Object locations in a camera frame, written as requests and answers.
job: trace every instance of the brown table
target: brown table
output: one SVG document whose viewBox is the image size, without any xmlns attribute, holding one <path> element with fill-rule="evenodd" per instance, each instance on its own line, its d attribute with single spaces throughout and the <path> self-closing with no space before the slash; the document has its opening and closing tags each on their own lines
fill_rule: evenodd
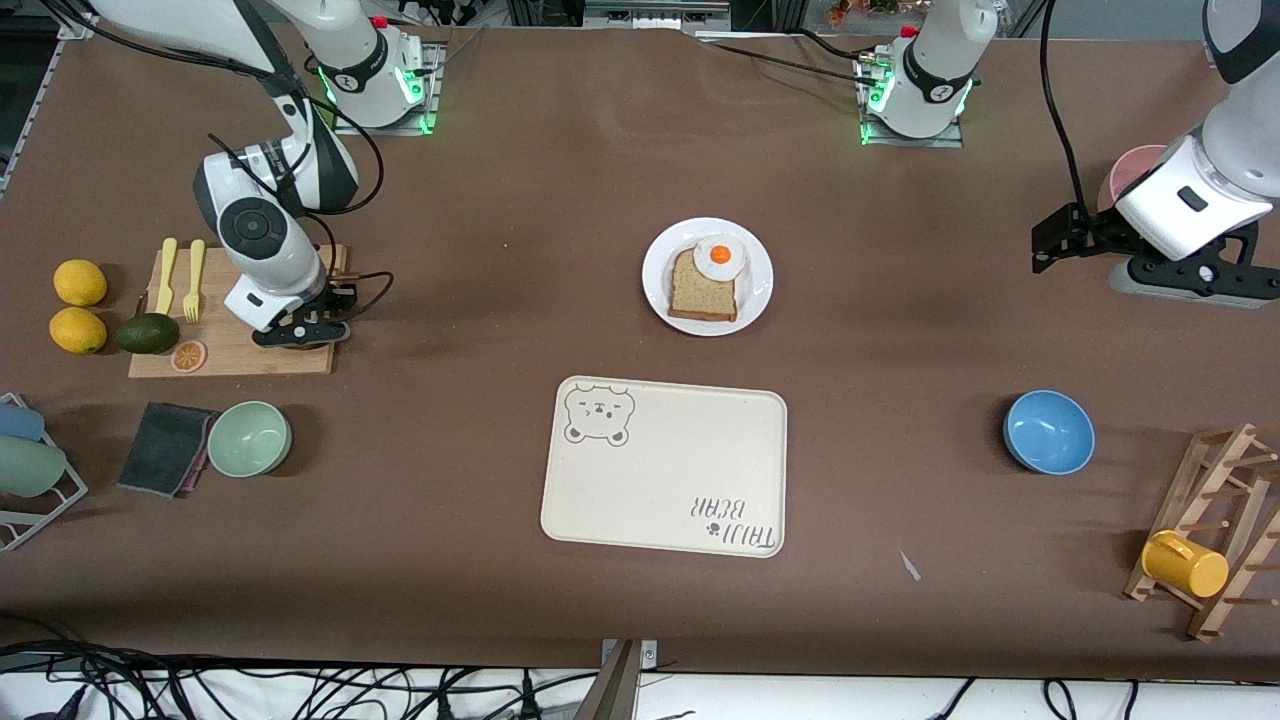
<svg viewBox="0 0 1280 720">
<path fill-rule="evenodd" d="M 1032 275 L 1030 227 L 1069 196 L 1036 50 L 993 44 L 965 149 L 920 151 L 859 146 L 840 81 L 676 32 L 488 32 L 449 65 L 436 135 L 384 140 L 381 195 L 333 220 L 355 268 L 398 278 L 334 373 L 146 382 L 123 354 L 54 347 L 52 269 L 105 264 L 118 323 L 163 237 L 209 236 L 204 135 L 284 126 L 248 79 L 70 45 L 0 202 L 0 377 L 92 495 L 0 557 L 0 606 L 155 652 L 556 666 L 643 635 L 689 670 L 1274 678 L 1274 611 L 1238 610 L 1206 646 L 1179 639 L 1179 603 L 1120 589 L 1188 433 L 1277 419 L 1280 311 L 1121 296 L 1115 258 Z M 1091 193 L 1224 94 L 1194 44 L 1052 55 Z M 640 292 L 649 241 L 694 215 L 773 258 L 773 301 L 733 337 L 685 337 Z M 781 553 L 543 536 L 553 396 L 577 373 L 781 393 Z M 1038 387 L 1093 415 L 1078 475 L 1001 446 L 1009 400 Z M 248 398 L 294 424 L 278 477 L 210 471 L 174 502 L 113 487 L 146 401 Z"/>
</svg>

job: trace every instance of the yellow mug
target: yellow mug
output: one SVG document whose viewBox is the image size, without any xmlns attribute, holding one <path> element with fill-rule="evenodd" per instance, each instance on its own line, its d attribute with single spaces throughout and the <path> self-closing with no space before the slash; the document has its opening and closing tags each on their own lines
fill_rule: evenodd
<svg viewBox="0 0 1280 720">
<path fill-rule="evenodd" d="M 1222 553 L 1174 530 L 1160 530 L 1142 548 L 1142 571 L 1196 597 L 1217 594 L 1230 568 Z"/>
</svg>

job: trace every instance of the green bowl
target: green bowl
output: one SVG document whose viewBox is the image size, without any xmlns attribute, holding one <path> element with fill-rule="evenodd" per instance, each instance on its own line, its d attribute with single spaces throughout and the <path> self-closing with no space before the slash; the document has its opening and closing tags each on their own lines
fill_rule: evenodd
<svg viewBox="0 0 1280 720">
<path fill-rule="evenodd" d="M 221 414 L 209 434 L 209 460 L 228 478 L 270 473 L 289 454 L 293 433 L 284 415 L 250 400 Z"/>
</svg>

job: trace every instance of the avocado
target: avocado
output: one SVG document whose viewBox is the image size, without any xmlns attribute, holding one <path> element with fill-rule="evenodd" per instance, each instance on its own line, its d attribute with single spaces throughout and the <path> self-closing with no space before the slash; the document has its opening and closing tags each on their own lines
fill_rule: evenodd
<svg viewBox="0 0 1280 720">
<path fill-rule="evenodd" d="M 178 323 L 169 315 L 146 313 L 115 331 L 115 345 L 134 355 L 155 355 L 178 345 Z"/>
</svg>

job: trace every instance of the toast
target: toast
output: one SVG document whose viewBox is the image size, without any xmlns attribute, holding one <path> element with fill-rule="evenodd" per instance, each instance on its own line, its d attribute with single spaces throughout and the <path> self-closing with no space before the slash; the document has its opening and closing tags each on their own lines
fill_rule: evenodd
<svg viewBox="0 0 1280 720">
<path fill-rule="evenodd" d="M 686 320 L 732 323 L 737 320 L 733 281 L 717 282 L 698 272 L 694 249 L 676 255 L 671 272 L 671 309 L 667 315 Z"/>
</svg>

